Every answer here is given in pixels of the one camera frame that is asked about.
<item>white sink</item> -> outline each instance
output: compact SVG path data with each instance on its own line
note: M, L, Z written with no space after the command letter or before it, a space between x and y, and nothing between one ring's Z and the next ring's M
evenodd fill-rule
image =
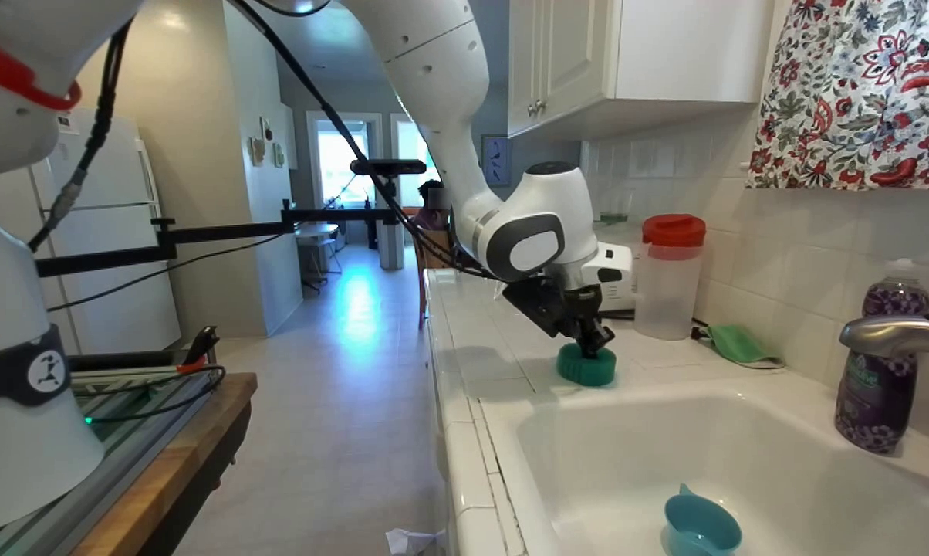
M863 454L824 397L781 379L484 403L484 416L534 556L658 556L683 481L736 512L743 556L929 556L929 443Z

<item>floor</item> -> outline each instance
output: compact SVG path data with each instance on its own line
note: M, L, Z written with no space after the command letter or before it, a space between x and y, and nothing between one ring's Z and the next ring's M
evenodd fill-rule
M439 531L432 384L417 276L344 248L321 293L272 339L227 339L255 371L252 423L183 556L387 556L390 528Z

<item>clear container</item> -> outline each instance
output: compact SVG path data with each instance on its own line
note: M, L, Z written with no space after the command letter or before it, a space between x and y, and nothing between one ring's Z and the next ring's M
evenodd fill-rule
M688 339L697 306L703 221L688 212L651 216L641 227L635 331L658 339Z

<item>curtain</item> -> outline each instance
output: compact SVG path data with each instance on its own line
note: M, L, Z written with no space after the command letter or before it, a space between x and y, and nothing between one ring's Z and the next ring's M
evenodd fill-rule
M794 0L754 189L929 189L929 0Z

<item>chrome faucet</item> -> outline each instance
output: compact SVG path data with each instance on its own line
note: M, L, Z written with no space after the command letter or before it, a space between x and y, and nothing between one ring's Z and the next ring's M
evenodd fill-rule
M863 355L929 353L929 314L878 314L850 320L840 343Z

